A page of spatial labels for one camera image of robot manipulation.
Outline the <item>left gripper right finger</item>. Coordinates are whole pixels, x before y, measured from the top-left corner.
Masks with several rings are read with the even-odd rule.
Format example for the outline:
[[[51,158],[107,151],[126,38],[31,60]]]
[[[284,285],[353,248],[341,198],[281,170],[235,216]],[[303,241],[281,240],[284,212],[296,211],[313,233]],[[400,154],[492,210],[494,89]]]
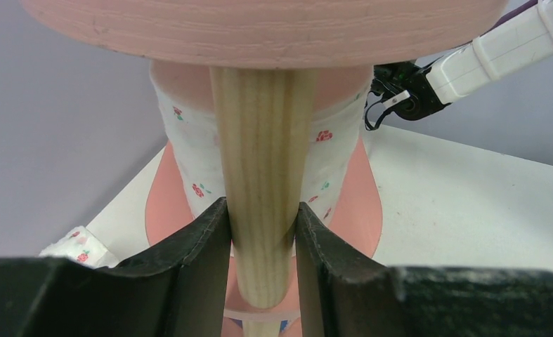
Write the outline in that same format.
[[[553,336],[553,273],[387,267],[301,203],[295,220],[304,336]]]

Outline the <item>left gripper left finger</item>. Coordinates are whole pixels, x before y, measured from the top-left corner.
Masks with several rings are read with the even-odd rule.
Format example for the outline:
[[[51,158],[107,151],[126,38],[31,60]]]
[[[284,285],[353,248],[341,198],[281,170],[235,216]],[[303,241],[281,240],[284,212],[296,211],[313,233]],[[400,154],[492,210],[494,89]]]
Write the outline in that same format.
[[[0,336],[220,336],[227,203],[116,267],[0,258]]]

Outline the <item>pink three-tier shelf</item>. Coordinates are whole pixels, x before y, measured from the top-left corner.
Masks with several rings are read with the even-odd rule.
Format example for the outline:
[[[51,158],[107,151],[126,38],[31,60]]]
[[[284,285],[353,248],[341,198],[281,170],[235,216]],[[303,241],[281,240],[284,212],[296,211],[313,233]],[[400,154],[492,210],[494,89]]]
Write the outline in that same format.
[[[290,285],[318,77],[413,60],[491,27],[505,1],[24,1],[77,41],[207,68],[242,297]]]

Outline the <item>blue paper roll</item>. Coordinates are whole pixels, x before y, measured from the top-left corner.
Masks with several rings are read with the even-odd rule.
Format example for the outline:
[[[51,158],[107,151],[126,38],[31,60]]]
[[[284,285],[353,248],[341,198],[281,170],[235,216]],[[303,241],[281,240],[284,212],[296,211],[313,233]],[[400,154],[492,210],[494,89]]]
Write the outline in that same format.
[[[242,329],[242,320],[240,319],[233,319],[233,318],[230,318],[230,320],[236,324],[239,328]],[[284,331],[286,331],[290,324],[292,323],[292,321],[289,321],[289,320],[283,320],[280,322],[280,328],[279,328],[279,333],[283,333]]]

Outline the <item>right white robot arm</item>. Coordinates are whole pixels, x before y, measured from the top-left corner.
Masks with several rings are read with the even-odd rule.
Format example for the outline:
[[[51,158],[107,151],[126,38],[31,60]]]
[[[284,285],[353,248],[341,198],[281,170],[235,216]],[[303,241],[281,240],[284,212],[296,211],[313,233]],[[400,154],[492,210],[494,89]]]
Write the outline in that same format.
[[[487,32],[420,67],[413,61],[376,65],[370,92],[384,111],[408,121],[435,114],[494,81],[553,56],[553,1],[527,1]]]

